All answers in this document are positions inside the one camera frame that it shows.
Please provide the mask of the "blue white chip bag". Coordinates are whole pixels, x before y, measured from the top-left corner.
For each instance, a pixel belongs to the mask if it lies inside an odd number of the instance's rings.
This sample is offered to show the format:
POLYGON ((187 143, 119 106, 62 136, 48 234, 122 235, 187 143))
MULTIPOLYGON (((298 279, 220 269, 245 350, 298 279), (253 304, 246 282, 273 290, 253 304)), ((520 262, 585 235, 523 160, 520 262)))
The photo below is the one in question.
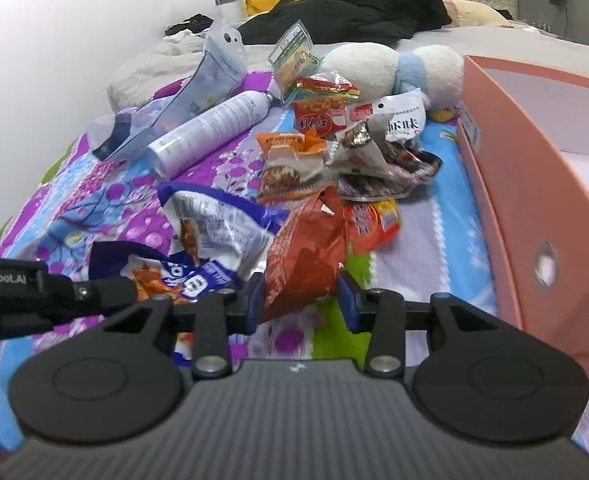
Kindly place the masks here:
POLYGON ((158 196, 174 234, 168 253, 149 242, 96 242, 89 278, 124 276, 135 283, 139 300, 168 295, 177 304, 239 289, 254 273, 265 271, 268 248, 289 214, 186 182, 162 182, 158 196))

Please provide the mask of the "dark red snack bag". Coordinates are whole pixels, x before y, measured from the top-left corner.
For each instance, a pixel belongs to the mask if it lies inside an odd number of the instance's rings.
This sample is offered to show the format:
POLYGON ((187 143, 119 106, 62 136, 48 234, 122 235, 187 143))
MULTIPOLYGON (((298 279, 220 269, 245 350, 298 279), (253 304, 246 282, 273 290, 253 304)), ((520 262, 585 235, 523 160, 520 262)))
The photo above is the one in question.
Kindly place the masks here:
POLYGON ((261 320, 304 309, 337 290, 345 261, 343 200, 328 186, 294 207, 267 252, 261 320))

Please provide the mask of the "orange braised meat snack bag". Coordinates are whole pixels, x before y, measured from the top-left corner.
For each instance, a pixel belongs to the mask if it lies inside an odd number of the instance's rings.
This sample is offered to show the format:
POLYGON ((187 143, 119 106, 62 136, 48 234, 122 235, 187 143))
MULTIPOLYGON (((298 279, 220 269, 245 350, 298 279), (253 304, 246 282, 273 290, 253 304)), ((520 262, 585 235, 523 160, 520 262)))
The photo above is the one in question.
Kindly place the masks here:
POLYGON ((337 143, 303 133, 259 133, 264 155, 256 199, 261 203, 300 200, 334 181, 329 160, 337 143))

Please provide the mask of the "red yellow snack bag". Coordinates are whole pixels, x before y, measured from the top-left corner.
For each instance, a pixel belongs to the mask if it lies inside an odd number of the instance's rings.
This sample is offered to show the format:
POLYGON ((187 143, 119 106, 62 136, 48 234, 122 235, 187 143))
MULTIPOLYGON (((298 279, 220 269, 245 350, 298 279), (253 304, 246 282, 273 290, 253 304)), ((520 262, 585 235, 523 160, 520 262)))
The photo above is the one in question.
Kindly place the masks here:
POLYGON ((294 79, 291 107, 297 132, 319 138, 346 128, 346 109, 359 89, 335 70, 294 79))

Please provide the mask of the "floral purple blue blanket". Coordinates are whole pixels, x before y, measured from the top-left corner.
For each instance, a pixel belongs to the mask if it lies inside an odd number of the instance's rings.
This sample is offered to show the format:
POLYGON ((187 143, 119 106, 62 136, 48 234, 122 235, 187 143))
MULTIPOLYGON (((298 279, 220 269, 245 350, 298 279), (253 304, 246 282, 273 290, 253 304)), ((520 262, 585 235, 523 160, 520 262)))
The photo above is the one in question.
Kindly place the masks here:
MULTIPOLYGON (((435 180, 399 205, 401 233, 370 254, 349 257, 347 268, 363 285, 392 288, 423 301, 444 290, 488 313, 497 310, 491 261, 479 209, 451 122, 428 122, 422 146, 442 159, 435 180)), ((17 214, 0 231, 0 257, 40 260, 74 280, 87 275, 90 248, 99 240, 129 240, 169 252, 173 228, 158 200, 157 180, 145 160, 99 162, 81 136, 58 160, 17 214)), ((23 440, 8 400, 14 371, 26 359, 93 325, 82 318, 50 333, 0 343, 0 445, 23 440)), ((326 299, 235 336, 235 360, 364 359, 368 337, 345 327, 337 304, 326 299)))

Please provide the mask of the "small orange yellow snack packet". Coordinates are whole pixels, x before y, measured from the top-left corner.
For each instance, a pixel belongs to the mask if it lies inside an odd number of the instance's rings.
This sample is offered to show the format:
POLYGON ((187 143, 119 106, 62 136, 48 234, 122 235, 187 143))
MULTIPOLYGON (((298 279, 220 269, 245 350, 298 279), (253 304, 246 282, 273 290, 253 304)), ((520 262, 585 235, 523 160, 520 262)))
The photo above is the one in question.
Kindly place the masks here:
POLYGON ((347 203, 343 211, 355 256, 372 252, 401 232, 401 214, 395 200, 347 203))

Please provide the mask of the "white clear meat snack bag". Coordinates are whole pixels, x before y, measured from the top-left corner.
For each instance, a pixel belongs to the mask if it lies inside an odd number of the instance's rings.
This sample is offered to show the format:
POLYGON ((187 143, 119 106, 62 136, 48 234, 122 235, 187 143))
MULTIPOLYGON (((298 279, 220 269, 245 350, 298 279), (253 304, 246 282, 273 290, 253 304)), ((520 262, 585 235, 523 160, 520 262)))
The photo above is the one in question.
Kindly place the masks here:
POLYGON ((330 168, 337 178, 339 193, 345 200, 357 203, 401 200, 415 188, 431 183, 441 170, 442 159, 416 145, 427 123, 420 90, 349 106, 345 129, 357 122, 367 122, 372 139, 391 166, 393 178, 336 174, 330 168))

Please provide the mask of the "white spray can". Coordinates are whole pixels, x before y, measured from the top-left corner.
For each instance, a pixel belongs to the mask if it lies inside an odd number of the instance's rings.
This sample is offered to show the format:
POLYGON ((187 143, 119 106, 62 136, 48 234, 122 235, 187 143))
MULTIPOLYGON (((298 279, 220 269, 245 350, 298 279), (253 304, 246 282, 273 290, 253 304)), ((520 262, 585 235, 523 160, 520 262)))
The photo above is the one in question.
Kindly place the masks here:
POLYGON ((268 115, 269 93, 247 90, 218 104, 152 142, 146 151, 156 174, 173 179, 268 115))

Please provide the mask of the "silver triangular snack packet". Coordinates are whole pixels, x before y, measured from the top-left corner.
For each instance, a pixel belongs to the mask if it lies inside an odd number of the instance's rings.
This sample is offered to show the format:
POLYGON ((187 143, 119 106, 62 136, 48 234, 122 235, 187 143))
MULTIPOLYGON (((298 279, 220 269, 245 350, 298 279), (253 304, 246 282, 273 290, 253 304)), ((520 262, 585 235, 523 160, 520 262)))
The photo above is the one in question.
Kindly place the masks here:
POLYGON ((327 166, 336 174, 392 179, 393 171, 370 135, 367 122, 357 122, 337 137, 327 166))

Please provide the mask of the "pink cardboard box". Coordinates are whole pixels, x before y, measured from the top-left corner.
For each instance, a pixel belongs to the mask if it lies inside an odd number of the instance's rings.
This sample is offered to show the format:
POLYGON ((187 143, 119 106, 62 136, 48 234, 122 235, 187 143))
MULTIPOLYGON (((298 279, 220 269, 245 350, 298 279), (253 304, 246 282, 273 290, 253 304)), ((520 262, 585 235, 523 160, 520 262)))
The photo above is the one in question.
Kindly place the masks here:
POLYGON ((458 143, 500 317, 589 368, 589 78, 469 56, 458 143))

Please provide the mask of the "white blue plush toy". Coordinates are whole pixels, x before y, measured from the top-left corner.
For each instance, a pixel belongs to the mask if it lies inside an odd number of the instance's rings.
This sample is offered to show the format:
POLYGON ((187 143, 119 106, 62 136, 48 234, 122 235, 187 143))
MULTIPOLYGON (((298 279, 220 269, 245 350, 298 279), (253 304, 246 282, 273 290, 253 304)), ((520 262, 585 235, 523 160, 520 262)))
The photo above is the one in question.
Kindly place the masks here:
POLYGON ((439 44, 398 52, 374 42, 350 42, 327 53, 319 70, 349 81, 361 102, 418 89, 427 110, 444 110, 457 106, 462 95, 463 57, 439 44))

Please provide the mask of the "translucent purple standup pouch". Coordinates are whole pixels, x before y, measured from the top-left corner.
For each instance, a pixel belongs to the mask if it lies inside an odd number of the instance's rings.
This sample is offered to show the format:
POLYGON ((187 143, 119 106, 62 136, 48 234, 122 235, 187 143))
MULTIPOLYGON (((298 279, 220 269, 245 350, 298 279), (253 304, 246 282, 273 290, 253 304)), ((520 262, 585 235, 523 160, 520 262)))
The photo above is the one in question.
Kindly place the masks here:
POLYGON ((206 35, 204 53, 195 73, 172 96, 93 122, 86 131, 96 159, 136 159, 147 146, 183 125, 236 90, 247 75, 247 58, 240 32, 216 22, 206 35))

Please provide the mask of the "beige crumpled blanket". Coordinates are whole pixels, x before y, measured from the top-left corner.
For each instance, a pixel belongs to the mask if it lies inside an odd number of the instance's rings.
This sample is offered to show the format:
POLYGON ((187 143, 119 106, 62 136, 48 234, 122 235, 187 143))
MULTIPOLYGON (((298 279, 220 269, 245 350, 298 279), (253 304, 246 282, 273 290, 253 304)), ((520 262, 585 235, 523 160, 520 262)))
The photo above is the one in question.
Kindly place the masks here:
POLYGON ((185 30, 165 37, 150 51, 124 62, 111 76, 107 96, 113 112, 145 106, 173 94, 173 84, 189 80, 203 58, 206 37, 185 30))

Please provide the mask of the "green clear snack packet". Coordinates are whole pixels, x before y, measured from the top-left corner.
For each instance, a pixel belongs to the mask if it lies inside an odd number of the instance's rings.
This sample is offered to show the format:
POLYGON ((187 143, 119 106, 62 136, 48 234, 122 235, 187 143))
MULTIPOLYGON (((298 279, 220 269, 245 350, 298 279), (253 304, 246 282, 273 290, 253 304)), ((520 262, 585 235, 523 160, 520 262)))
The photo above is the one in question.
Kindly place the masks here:
POLYGON ((313 53, 311 35, 301 21, 296 21, 277 41, 267 61, 273 71, 279 100, 289 105, 296 94, 296 79, 316 70, 319 59, 313 53))

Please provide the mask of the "black clothing pile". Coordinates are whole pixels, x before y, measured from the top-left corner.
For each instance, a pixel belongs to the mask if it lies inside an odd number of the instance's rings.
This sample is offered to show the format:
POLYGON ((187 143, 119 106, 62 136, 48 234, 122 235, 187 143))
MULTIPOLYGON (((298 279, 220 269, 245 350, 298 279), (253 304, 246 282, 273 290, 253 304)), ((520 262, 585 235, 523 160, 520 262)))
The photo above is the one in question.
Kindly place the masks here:
POLYGON ((376 42, 395 47, 416 32, 451 24, 443 0, 280 0, 238 27, 244 44, 277 44, 301 21, 314 44, 376 42))

